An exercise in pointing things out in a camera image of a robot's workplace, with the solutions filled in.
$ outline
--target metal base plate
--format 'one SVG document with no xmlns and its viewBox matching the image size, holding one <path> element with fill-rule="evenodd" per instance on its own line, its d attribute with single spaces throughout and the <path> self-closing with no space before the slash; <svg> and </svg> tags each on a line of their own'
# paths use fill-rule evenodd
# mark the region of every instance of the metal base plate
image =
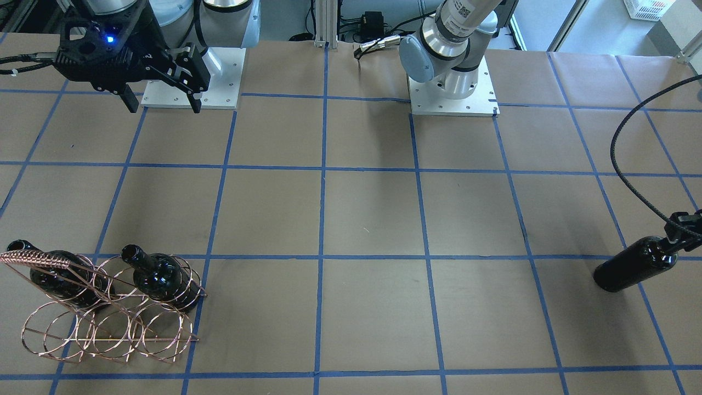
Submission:
<svg viewBox="0 0 702 395">
<path fill-rule="evenodd" d="M 409 80 L 409 98 L 412 102 L 412 114 L 415 115 L 451 115 L 457 117 L 492 117 L 500 113 L 497 105 L 492 79 L 483 58 L 478 67 L 480 78 L 472 95 L 465 99 L 454 100 L 441 97 L 441 89 L 429 84 L 436 84 L 435 79 L 420 83 Z"/>
<path fill-rule="evenodd" d="M 210 87 L 202 94 L 203 109 L 236 110 L 239 102 L 245 48 L 210 48 L 222 62 L 222 75 L 213 75 Z M 190 108 L 185 93 L 162 81 L 149 81 L 141 99 L 144 107 Z"/>
</svg>

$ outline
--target blue tape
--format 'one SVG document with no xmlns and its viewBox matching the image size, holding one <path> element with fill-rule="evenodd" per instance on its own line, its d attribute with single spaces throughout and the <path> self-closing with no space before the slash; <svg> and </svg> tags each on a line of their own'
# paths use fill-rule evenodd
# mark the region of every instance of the blue tape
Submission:
<svg viewBox="0 0 702 395">
<path fill-rule="evenodd" d="M 219 220 L 219 210 L 222 205 L 222 196 L 224 194 L 224 187 L 225 183 L 227 180 L 227 165 L 229 164 L 230 160 L 230 153 L 232 151 L 232 143 L 234 141 L 234 130 L 236 129 L 237 125 L 237 112 L 234 111 L 232 113 L 232 122 L 230 124 L 230 130 L 229 130 L 229 137 L 227 139 L 227 148 L 224 154 L 224 162 L 222 165 L 222 175 L 220 177 L 220 183 L 219 183 L 219 188 L 217 189 L 217 200 L 215 201 L 215 210 L 214 214 L 212 214 L 212 224 L 210 226 L 210 236 L 207 241 L 207 251 L 206 251 L 206 256 L 205 256 L 205 266 L 202 269 L 202 278 L 201 278 L 201 285 L 202 287 L 207 286 L 207 277 L 209 274 L 209 269 L 210 269 L 210 262 L 212 260 L 212 248 L 214 246 L 215 242 L 215 234 L 217 231 L 217 221 Z M 193 334 L 197 335 L 198 330 L 200 328 L 200 318 L 202 316 L 202 309 L 203 309 L 203 303 L 204 303 L 204 298 L 200 298 L 198 304 L 197 304 L 197 311 L 195 313 L 195 320 L 193 321 L 192 324 L 192 331 Z M 183 379 L 183 387 L 181 388 L 181 394 L 182 395 L 187 395 L 187 388 L 190 384 L 190 375 L 191 375 L 191 370 L 192 370 L 192 362 L 195 357 L 195 351 L 197 350 L 197 342 L 192 342 L 190 344 L 190 352 L 187 355 L 187 362 L 185 364 L 185 378 Z"/>
<path fill-rule="evenodd" d="M 314 384 L 312 393 L 319 395 L 322 363 L 322 293 L 324 282 L 324 207 L 326 202 L 326 138 L 329 109 L 329 43 L 324 46 L 324 103 L 322 109 L 322 179 L 319 186 L 319 259 L 317 261 L 317 310 L 314 317 Z"/>
<path fill-rule="evenodd" d="M 414 156 L 414 171 L 417 182 L 417 196 L 419 198 L 419 217 L 422 223 L 422 239 L 424 242 L 424 255 L 427 266 L 427 282 L 429 287 L 429 300 L 432 307 L 432 322 L 434 324 L 434 339 L 437 347 L 437 359 L 439 362 L 439 377 L 441 380 L 442 394 L 448 395 L 449 390 L 446 385 L 446 373 L 444 366 L 444 348 L 441 343 L 441 331 L 439 329 L 439 316 L 437 314 L 436 296 L 434 293 L 434 276 L 432 273 L 431 254 L 429 252 L 429 235 L 427 232 L 427 219 L 424 212 L 424 196 L 422 194 L 422 178 L 419 171 L 419 154 L 417 149 L 417 138 L 414 129 L 414 118 L 409 114 L 409 131 L 412 138 L 412 155 Z"/>
<path fill-rule="evenodd" d="M 642 101 L 641 97 L 639 96 L 639 93 L 636 91 L 634 84 L 631 82 L 631 78 L 629 78 L 629 74 L 627 74 L 626 70 L 624 69 L 624 65 L 621 63 L 621 60 L 619 58 L 616 58 L 616 61 L 619 64 L 619 68 L 621 68 L 621 72 L 624 74 L 624 77 L 626 78 L 627 83 L 629 83 L 629 87 L 634 92 L 634 95 L 636 96 L 636 100 L 641 102 Z M 651 118 L 651 115 L 648 113 L 648 111 L 645 107 L 642 108 L 642 111 L 646 115 L 646 118 L 649 120 L 649 124 L 651 125 L 651 128 L 654 130 L 654 133 L 656 134 L 656 138 L 658 139 L 658 142 L 661 144 L 661 147 L 662 147 L 663 151 L 665 152 L 665 156 L 668 157 L 668 161 L 670 162 L 670 165 L 673 166 L 673 171 L 675 171 L 675 174 L 677 175 L 678 179 L 680 180 L 680 183 L 682 184 L 683 189 L 685 189 L 685 193 L 687 194 L 687 197 L 690 199 L 690 202 L 695 207 L 695 210 L 698 210 L 699 207 L 697 206 L 695 199 L 692 197 L 690 190 L 687 188 L 687 184 L 685 183 L 685 180 L 680 175 L 680 171 L 677 169 L 677 165 L 675 165 L 675 161 L 673 161 L 673 156 L 670 154 L 668 147 L 665 146 L 665 143 L 663 142 L 663 137 L 661 137 L 661 134 L 658 132 L 658 128 L 656 128 L 656 125 L 654 124 L 654 121 Z"/>
<path fill-rule="evenodd" d="M 616 57 L 617 64 L 619 65 L 619 68 L 621 69 L 622 74 L 624 75 L 624 78 L 626 78 L 627 83 L 629 84 L 629 87 L 633 91 L 636 100 L 641 102 L 641 97 L 639 96 L 638 92 L 636 91 L 636 88 L 634 87 L 634 84 L 631 81 L 631 78 L 629 78 L 629 74 L 627 74 L 626 70 L 624 69 L 624 65 L 622 64 L 621 60 L 619 57 Z M 663 139 L 661 138 L 660 133 L 658 132 L 658 129 L 656 128 L 656 125 L 653 122 L 653 119 L 651 118 L 651 115 L 648 113 L 647 109 L 644 107 L 642 108 L 642 111 L 646 115 L 646 118 L 649 121 L 649 124 L 651 125 L 651 128 L 653 128 L 654 133 L 656 134 L 656 138 L 658 139 L 658 142 L 661 144 L 661 147 L 663 151 L 665 152 L 665 156 L 668 157 L 668 161 L 670 161 L 670 164 L 673 166 L 673 170 L 675 173 L 678 175 L 678 178 L 680 179 L 680 183 L 682 184 L 682 187 L 685 189 L 685 192 L 687 193 L 688 198 L 692 202 L 693 206 L 695 206 L 695 210 L 697 210 L 697 204 L 695 203 L 692 194 L 690 193 L 689 189 L 687 188 L 687 184 L 685 183 L 684 179 L 680 176 L 680 172 L 677 169 L 677 166 L 675 165 L 675 162 L 673 161 L 673 157 L 670 155 L 670 152 L 668 151 L 668 148 L 665 146 L 665 143 L 663 142 Z M 644 300 L 644 304 L 646 305 L 646 310 L 649 312 L 649 316 L 651 317 L 651 322 L 653 323 L 654 328 L 656 329 L 656 334 L 658 335 L 658 340 L 661 343 L 661 347 L 663 348 L 663 353 L 665 354 L 665 358 L 668 360 L 668 365 L 670 366 L 670 369 L 673 372 L 673 377 L 675 378 L 675 383 L 677 384 L 677 388 L 680 391 L 680 395 L 685 395 L 685 389 L 682 386 L 682 381 L 680 380 L 680 376 L 677 374 L 676 369 L 674 368 L 674 363 L 673 363 L 673 358 L 670 355 L 670 351 L 668 350 L 668 345 L 666 344 L 665 338 L 663 337 L 663 332 L 661 331 L 660 326 L 658 325 L 658 320 L 656 319 L 656 315 L 654 314 L 653 309 L 651 308 L 651 304 L 649 303 L 649 298 L 646 295 L 646 290 L 644 289 L 643 284 L 639 283 L 638 284 L 639 291 L 641 292 L 641 297 Z"/>
<path fill-rule="evenodd" d="M 510 171 L 510 165 L 507 161 L 507 153 L 505 152 L 505 146 L 502 141 L 502 136 L 500 134 L 500 127 L 498 126 L 497 119 L 493 118 L 493 125 L 495 127 L 495 133 L 497 135 L 497 142 L 500 147 L 500 153 L 502 155 L 502 161 L 505 164 L 505 171 L 507 173 L 507 180 L 510 184 L 510 191 L 512 193 L 512 199 L 514 200 L 515 209 L 517 210 L 517 218 L 519 219 L 519 227 L 522 229 L 522 236 L 524 238 L 524 248 L 526 248 L 526 253 L 529 255 L 529 265 L 531 266 L 531 274 L 534 277 L 534 282 L 536 284 L 536 291 L 538 293 L 538 299 L 541 303 L 541 311 L 543 312 L 544 321 L 546 323 L 546 329 L 548 330 L 548 337 L 551 341 L 551 348 L 553 349 L 553 356 L 556 361 L 556 366 L 558 367 L 558 375 L 561 379 L 561 385 L 563 387 L 563 394 L 569 395 L 568 384 L 566 383 L 566 377 L 563 372 L 563 364 L 561 363 L 560 352 L 558 352 L 558 345 L 556 343 L 556 336 L 553 332 L 553 326 L 551 325 L 551 317 L 548 314 L 548 307 L 546 306 L 546 298 L 543 294 L 543 288 L 541 287 L 541 279 L 538 276 L 538 269 L 536 268 L 536 262 L 534 261 L 533 254 L 531 252 L 531 245 L 529 244 L 529 236 L 527 234 L 527 227 L 524 224 L 524 217 L 522 216 L 522 208 L 519 204 L 519 198 L 517 197 L 517 189 L 515 188 L 515 182 L 512 179 L 512 172 Z"/>
<path fill-rule="evenodd" d="M 61 98 L 63 97 L 63 92 L 66 90 L 66 86 L 68 85 L 68 80 L 65 80 L 63 83 L 63 86 L 61 87 L 61 91 L 59 92 L 58 96 L 56 96 L 56 101 L 53 102 L 53 106 L 51 106 L 51 110 L 49 110 L 48 115 L 46 116 L 46 119 L 44 120 L 44 124 L 41 125 L 41 129 L 39 130 L 39 134 L 37 135 L 37 138 L 34 140 L 34 144 L 32 144 L 32 148 L 29 149 L 29 153 L 27 154 L 27 158 L 25 161 L 22 163 L 22 168 L 20 169 L 20 172 L 17 175 L 17 178 L 15 178 L 15 182 L 12 184 L 12 187 L 10 187 L 10 191 L 7 193 L 7 196 L 5 197 L 5 201 L 3 202 L 2 206 L 0 207 L 0 218 L 5 214 L 5 210 L 7 209 L 7 206 L 10 204 L 10 200 L 12 200 L 12 197 L 15 195 L 15 191 L 17 190 L 18 185 L 20 185 L 20 180 L 22 179 L 22 176 L 25 175 L 25 171 L 27 170 L 27 166 L 29 165 L 29 161 L 32 160 L 32 156 L 34 155 L 34 151 L 37 150 L 37 147 L 39 146 L 39 141 L 41 140 L 41 137 L 44 136 L 44 133 L 46 132 L 46 128 L 48 127 L 49 123 L 51 122 L 51 118 L 53 117 L 54 112 L 56 112 L 56 108 L 58 108 L 58 103 L 61 101 Z"/>
</svg>

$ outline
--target cable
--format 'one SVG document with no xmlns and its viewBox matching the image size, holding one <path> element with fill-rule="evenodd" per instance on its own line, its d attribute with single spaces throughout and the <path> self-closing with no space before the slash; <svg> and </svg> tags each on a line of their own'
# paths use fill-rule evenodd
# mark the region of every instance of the cable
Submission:
<svg viewBox="0 0 702 395">
<path fill-rule="evenodd" d="M 195 0 L 195 10 L 192 14 L 192 18 L 195 22 L 195 34 L 197 35 L 197 41 L 200 41 L 200 45 L 203 46 L 202 51 L 200 51 L 200 56 L 204 56 L 207 50 L 210 48 L 205 42 L 205 37 L 202 34 L 202 25 L 200 25 L 200 3 L 202 0 Z"/>
<path fill-rule="evenodd" d="M 366 48 L 365 51 L 359 53 L 358 56 L 356 56 L 356 55 L 354 54 L 354 58 L 356 58 L 356 60 L 361 60 L 361 58 L 363 58 L 363 56 L 364 56 L 365 54 L 367 54 L 368 52 L 370 52 L 371 49 L 373 49 L 373 47 L 374 47 L 380 40 L 382 40 L 382 39 L 384 39 L 384 38 L 386 38 L 386 37 L 391 36 L 392 33 L 393 33 L 394 31 L 399 30 L 398 27 L 400 27 L 400 26 L 402 26 L 402 25 L 406 25 L 406 24 L 408 24 L 408 23 L 410 23 L 410 22 L 414 22 L 415 20 L 420 20 L 420 19 L 426 18 L 426 17 L 431 16 L 431 15 L 433 15 L 433 14 L 435 14 L 435 13 L 436 13 L 436 11 L 432 11 L 432 12 L 430 12 L 430 13 L 426 13 L 426 14 L 424 14 L 424 15 L 420 15 L 420 16 L 418 16 L 418 17 L 415 17 L 415 18 L 412 18 L 412 19 L 408 19 L 408 20 L 405 20 L 404 22 L 398 23 L 397 25 L 395 25 L 395 27 L 392 28 L 392 30 L 390 30 L 389 32 L 386 32 L 386 33 L 385 33 L 385 34 L 386 34 L 385 37 L 381 37 L 380 39 L 375 40 L 375 42 L 373 42 L 372 45 L 370 45 L 368 48 Z"/>
<path fill-rule="evenodd" d="M 8 56 L 6 58 L 0 58 L 0 65 L 4 65 L 6 63 L 15 63 L 15 62 L 38 62 L 39 64 L 37 65 L 31 65 L 31 66 L 24 66 L 24 67 L 19 67 L 17 69 L 12 69 L 12 70 L 0 70 L 0 75 L 16 75 L 21 72 L 29 72 L 33 70 L 39 70 L 44 67 L 51 66 L 51 61 L 50 60 L 37 60 L 37 55 L 35 53 L 27 53 L 25 55 L 16 55 L 16 56 Z"/>
<path fill-rule="evenodd" d="M 400 26 L 402 26 L 402 25 L 406 25 L 406 24 L 408 24 L 408 23 L 410 23 L 410 22 L 414 22 L 415 20 L 420 20 L 420 19 L 426 18 L 426 17 L 428 17 L 428 16 L 434 15 L 435 13 L 436 13 L 436 11 L 432 11 L 432 12 L 430 12 L 430 13 L 426 13 L 426 14 L 424 14 L 424 15 L 420 15 L 420 16 L 418 16 L 418 17 L 405 20 L 404 22 L 400 22 L 400 23 L 398 23 L 395 27 L 393 27 L 392 30 L 390 30 L 390 31 L 387 32 L 386 34 L 389 35 L 389 36 L 391 36 L 392 33 L 395 32 L 395 30 L 397 30 L 398 27 L 400 27 Z"/>
<path fill-rule="evenodd" d="M 665 88 L 664 90 L 662 90 L 662 91 L 660 91 L 660 92 L 654 94 L 653 96 L 649 97 L 648 99 L 642 101 L 641 103 L 639 103 L 639 105 L 637 105 L 636 107 L 634 107 L 634 108 L 626 115 L 626 117 L 624 117 L 624 120 L 622 120 L 622 122 L 619 124 L 619 127 L 616 128 L 616 131 L 614 132 L 614 136 L 612 136 L 612 143 L 611 143 L 611 145 L 609 146 L 609 158 L 611 159 L 612 165 L 614 166 L 614 171 L 616 171 L 616 173 L 617 173 L 617 175 L 619 176 L 619 178 L 624 182 L 624 185 L 626 185 L 627 188 L 629 188 L 629 190 L 631 190 L 631 192 L 633 192 L 634 195 L 636 195 L 636 197 L 639 198 L 639 200 L 641 200 L 641 201 L 646 205 L 646 207 L 650 208 L 651 211 L 653 211 L 654 213 L 656 213 L 657 216 L 661 217 L 667 224 L 671 225 L 673 228 L 677 229 L 678 231 L 681 231 L 681 232 L 683 232 L 683 233 L 686 233 L 686 234 L 688 234 L 688 235 L 690 235 L 690 236 L 692 236 L 692 237 L 695 237 L 695 238 L 698 238 L 698 239 L 702 239 L 702 234 L 697 233 L 697 232 L 693 232 L 693 231 L 691 231 L 691 230 L 689 230 L 689 229 L 684 228 L 684 227 L 681 226 L 680 224 L 677 224 L 677 223 L 671 221 L 665 214 L 663 214 L 663 212 L 661 212 L 659 209 L 657 209 L 655 206 L 653 206 L 648 200 L 646 200 L 646 198 L 643 197 L 643 195 L 641 195 L 641 193 L 640 193 L 638 190 L 636 190 L 636 188 L 634 188 L 633 185 L 631 185 L 631 182 L 629 182 L 629 180 L 627 180 L 627 178 L 624 177 L 624 174 L 622 174 L 621 170 L 619 169 L 619 165 L 618 165 L 617 162 L 616 162 L 616 156 L 615 156 L 615 154 L 614 154 L 614 148 L 615 148 L 615 146 L 616 146 L 617 138 L 619 138 L 619 134 L 621 133 L 622 129 L 624 128 L 624 126 L 626 125 L 626 123 L 629 121 L 629 119 L 630 119 L 632 116 L 634 116 L 634 114 L 635 114 L 638 110 L 641 110 L 641 108 L 643 108 L 646 104 L 652 102 L 653 100 L 655 100 L 655 99 L 658 98 L 659 96 L 665 95 L 666 93 L 672 91 L 673 89 L 679 88 L 680 86 L 683 86 L 683 85 L 685 85 L 685 84 L 689 84 L 690 82 L 697 81 L 697 80 L 699 80 L 699 79 L 702 79 L 702 75 L 697 75 L 697 76 L 695 76 L 695 77 L 690 77 L 690 78 L 685 79 L 685 80 L 683 80 L 683 81 L 680 81 L 680 82 L 678 82 L 678 83 L 676 83 L 676 84 L 673 84 L 673 85 L 669 86 L 668 88 Z"/>
<path fill-rule="evenodd" d="M 314 16 L 314 0 L 310 0 L 310 13 L 312 14 L 312 29 L 314 30 L 314 35 L 317 35 L 317 18 Z"/>
</svg>

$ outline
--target black cable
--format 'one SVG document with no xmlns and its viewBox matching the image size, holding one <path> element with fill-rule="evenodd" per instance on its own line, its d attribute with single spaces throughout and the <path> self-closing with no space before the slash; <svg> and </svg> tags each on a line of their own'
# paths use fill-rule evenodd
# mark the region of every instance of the black cable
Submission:
<svg viewBox="0 0 702 395">
<path fill-rule="evenodd" d="M 178 43 L 178 46 L 176 48 L 180 48 L 185 44 L 185 40 L 187 39 L 188 36 L 190 36 L 190 32 L 192 32 L 192 28 L 195 26 L 195 10 L 192 11 L 192 19 L 190 21 L 190 26 L 187 27 L 187 31 L 185 32 L 185 35 L 183 35 L 183 39 L 180 40 Z"/>
<path fill-rule="evenodd" d="M 312 7 L 310 6 L 310 7 L 307 9 L 307 13 L 305 14 L 305 30 L 306 30 L 307 33 L 309 33 L 309 34 L 312 34 L 312 32 L 310 31 L 310 28 L 307 26 L 307 19 L 310 18 L 310 13 L 311 13 L 311 12 L 312 12 Z"/>
<path fill-rule="evenodd" d="M 195 21 L 195 34 L 197 34 L 197 41 L 200 41 L 200 45 L 203 46 L 202 51 L 200 51 L 200 56 L 204 56 L 207 50 L 210 48 L 205 42 L 205 36 L 202 34 L 202 26 L 200 25 L 200 4 L 202 0 L 195 0 L 193 6 L 195 7 L 192 18 Z"/>
<path fill-rule="evenodd" d="M 398 23 L 397 25 L 395 25 L 395 27 L 393 27 L 392 30 L 390 30 L 390 31 L 387 32 L 386 34 L 387 34 L 388 36 L 391 36 L 392 33 L 393 33 L 394 31 L 399 30 L 398 27 L 400 27 L 400 26 L 402 26 L 402 25 L 406 25 L 406 24 L 408 24 L 408 23 L 410 23 L 410 22 L 414 22 L 415 20 L 420 20 L 420 19 L 426 18 L 426 17 L 431 16 L 431 15 L 433 15 L 433 14 L 435 14 L 435 13 L 436 13 L 436 11 L 432 11 L 432 12 L 430 12 L 430 13 L 426 13 L 426 14 L 424 14 L 424 15 L 420 15 L 420 16 L 418 16 L 418 17 L 405 20 L 404 22 L 400 22 L 400 23 Z M 358 56 L 356 56 L 356 55 L 354 54 L 354 58 L 356 58 L 356 60 L 361 60 L 361 58 L 363 58 L 363 56 L 364 56 L 365 54 L 367 54 L 368 52 L 370 52 L 371 49 L 373 49 L 373 47 L 374 47 L 380 40 L 382 40 L 382 39 L 384 39 L 384 38 L 386 38 L 386 37 L 381 37 L 380 39 L 375 40 L 375 42 L 373 42 L 372 45 L 370 45 L 368 48 L 366 48 L 365 51 L 359 53 Z"/>
<path fill-rule="evenodd" d="M 656 213 L 657 216 L 661 217 L 667 224 L 671 225 L 673 228 L 675 228 L 675 229 L 677 229 L 677 230 L 679 230 L 679 231 L 681 231 L 681 232 L 683 232 L 683 233 L 686 233 L 686 234 L 688 234 L 688 235 L 690 235 L 690 236 L 692 236 L 692 237 L 695 237 L 695 238 L 698 238 L 698 239 L 702 239 L 702 234 L 697 233 L 697 232 L 693 232 L 693 231 L 691 231 L 691 230 L 689 230 L 689 229 L 686 229 L 685 227 L 681 226 L 680 224 L 677 224 L 677 223 L 675 223 L 674 221 L 671 221 L 663 212 L 661 212 L 659 209 L 657 209 L 655 206 L 653 206 L 648 200 L 646 200 L 646 198 L 643 197 L 643 195 L 641 195 L 641 193 L 640 193 L 638 190 L 636 190 L 636 188 L 634 188 L 633 185 L 631 185 L 631 182 L 629 182 L 629 180 L 627 180 L 627 178 L 624 177 L 624 174 L 622 174 L 621 170 L 619 169 L 619 165 L 618 165 L 617 162 L 616 162 L 616 156 L 615 156 L 615 154 L 614 154 L 614 148 L 615 148 L 615 146 L 616 146 L 616 141 L 617 141 L 617 138 L 619 137 L 619 134 L 621 133 L 622 129 L 624 129 L 624 126 L 625 126 L 626 123 L 629 121 L 629 119 L 630 119 L 631 117 L 633 117 L 634 114 L 635 114 L 638 110 L 641 110 L 641 108 L 643 108 L 646 104 L 652 102 L 653 100 L 655 100 L 655 99 L 658 98 L 659 96 L 665 95 L 666 93 L 672 91 L 673 89 L 676 89 L 676 88 L 678 88 L 678 87 L 680 87 L 680 86 L 683 86 L 683 85 L 685 85 L 685 84 L 689 84 L 690 82 L 697 81 L 698 79 L 702 79 L 702 75 L 697 75 L 697 76 L 695 76 L 695 77 L 690 77 L 690 78 L 685 79 L 685 80 L 683 80 L 683 81 L 680 81 L 680 82 L 678 82 L 678 83 L 676 83 L 676 84 L 670 85 L 668 88 L 665 88 L 664 90 L 662 90 L 662 91 L 660 91 L 660 92 L 654 94 L 653 96 L 651 96 L 651 97 L 649 97 L 648 99 L 642 101 L 641 103 L 639 103 L 639 105 L 637 105 L 636 107 L 634 107 L 634 108 L 626 115 L 626 117 L 624 117 L 624 120 L 622 120 L 622 122 L 619 124 L 619 127 L 616 128 L 616 131 L 614 132 L 614 136 L 612 136 L 612 143 L 611 143 L 611 145 L 609 146 L 609 158 L 611 159 L 612 165 L 614 166 L 614 171 L 616 171 L 616 173 L 617 173 L 617 175 L 619 176 L 619 178 L 624 182 L 624 185 L 626 185 L 627 188 L 629 188 L 629 190 L 631 190 L 631 192 L 633 192 L 634 195 L 636 195 L 636 197 L 639 198 L 639 200 L 641 200 L 641 201 L 646 205 L 646 207 L 650 208 L 651 211 L 653 211 L 654 213 Z"/>
<path fill-rule="evenodd" d="M 400 23 L 398 23 L 397 25 L 395 25 L 395 27 L 393 27 L 392 30 L 390 30 L 387 34 L 392 35 L 392 33 L 393 33 L 395 30 L 397 30 L 398 27 L 400 27 L 400 26 L 402 26 L 402 25 L 406 25 L 406 24 L 408 24 L 408 23 L 410 23 L 410 22 L 414 22 L 415 20 L 420 20 L 420 19 L 426 18 L 426 17 L 431 16 L 431 15 L 433 15 L 433 14 L 435 14 L 435 13 L 436 13 L 436 11 L 432 11 L 432 12 L 430 12 L 430 13 L 426 13 L 426 14 L 424 14 L 424 15 L 420 15 L 420 16 L 418 16 L 418 17 L 405 20 L 404 22 L 400 22 Z"/>
<path fill-rule="evenodd" d="M 0 65 L 4 65 L 6 63 L 15 63 L 15 62 L 37 62 L 37 60 L 35 60 L 35 57 L 34 57 L 35 55 L 36 54 L 27 53 L 25 55 L 16 55 L 16 56 L 8 56 L 6 58 L 0 58 Z M 21 72 L 29 72 L 29 71 L 33 71 L 33 70 L 39 70 L 39 69 L 42 69 L 42 68 L 48 67 L 48 66 L 51 66 L 50 60 L 41 61 L 39 64 L 36 64 L 36 65 L 19 67 L 19 68 L 12 69 L 12 70 L 0 70 L 0 75 L 15 75 L 15 74 L 19 74 Z"/>
<path fill-rule="evenodd" d="M 317 19 L 314 16 L 314 0 L 310 0 L 310 13 L 312 14 L 312 30 L 314 35 L 317 35 Z"/>
</svg>

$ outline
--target wine bottle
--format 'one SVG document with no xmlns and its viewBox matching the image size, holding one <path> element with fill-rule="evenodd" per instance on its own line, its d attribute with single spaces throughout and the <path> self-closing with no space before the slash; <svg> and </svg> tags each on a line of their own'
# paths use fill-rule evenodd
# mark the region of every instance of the wine bottle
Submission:
<svg viewBox="0 0 702 395">
<path fill-rule="evenodd" d="M 178 261 L 166 254 L 147 254 L 138 245 L 122 249 L 121 258 L 134 268 L 134 285 L 149 298 L 187 313 L 197 305 L 199 288 Z"/>
<path fill-rule="evenodd" d="M 15 240 L 7 246 L 8 251 L 16 250 L 36 250 L 40 249 L 33 246 L 26 240 Z M 56 257 L 68 259 L 72 263 L 92 269 L 90 265 L 78 258 L 76 255 L 63 250 L 50 251 Z M 58 299 L 61 299 L 78 309 L 88 309 L 98 304 L 102 299 L 95 293 L 94 290 L 84 285 L 85 281 L 91 282 L 93 273 L 72 266 L 71 270 L 67 268 L 42 268 L 42 271 L 35 268 L 29 270 L 29 279 L 37 284 L 44 292 L 51 294 Z M 107 291 L 108 281 L 105 278 L 98 276 L 95 278 L 95 287 L 102 292 Z M 107 306 L 106 304 L 96 309 L 100 310 Z"/>
<path fill-rule="evenodd" d="M 605 291 L 619 292 L 670 270 L 677 261 L 677 253 L 666 251 L 662 242 L 665 240 L 658 236 L 638 240 L 599 265 L 592 274 L 595 282 Z"/>
</svg>

